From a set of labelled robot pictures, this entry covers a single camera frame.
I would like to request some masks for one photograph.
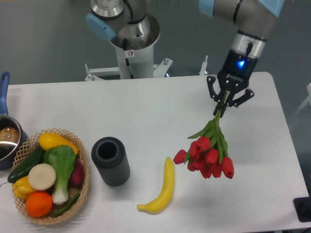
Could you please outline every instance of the banana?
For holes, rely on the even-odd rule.
[[[170,203],[174,192],[174,163],[167,157],[164,164],[164,181],[159,196],[148,204],[138,204],[137,209],[149,214],[158,214]]]

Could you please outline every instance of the blue pot handle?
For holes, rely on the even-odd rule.
[[[8,86],[10,81],[10,73],[3,72],[0,80],[0,114],[9,115],[8,106],[6,104],[6,96],[8,94]]]

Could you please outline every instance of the blue led light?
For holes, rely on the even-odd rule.
[[[244,64],[245,64],[244,60],[243,61],[239,61],[238,62],[238,67],[242,68],[244,66]]]

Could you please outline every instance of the yellow bell pepper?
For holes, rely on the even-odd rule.
[[[68,145],[73,149],[75,155],[79,153],[79,149],[72,142],[69,142],[66,138],[57,133],[41,134],[39,137],[39,144],[44,150],[48,150],[59,145]]]
[[[13,185],[14,195],[17,196],[19,199],[28,199],[28,197],[34,193],[36,190],[33,189],[29,182],[28,176],[20,178],[17,180]]]

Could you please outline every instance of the orange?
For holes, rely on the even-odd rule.
[[[53,206],[53,200],[47,192],[34,192],[26,201],[26,211],[30,217],[42,217]]]

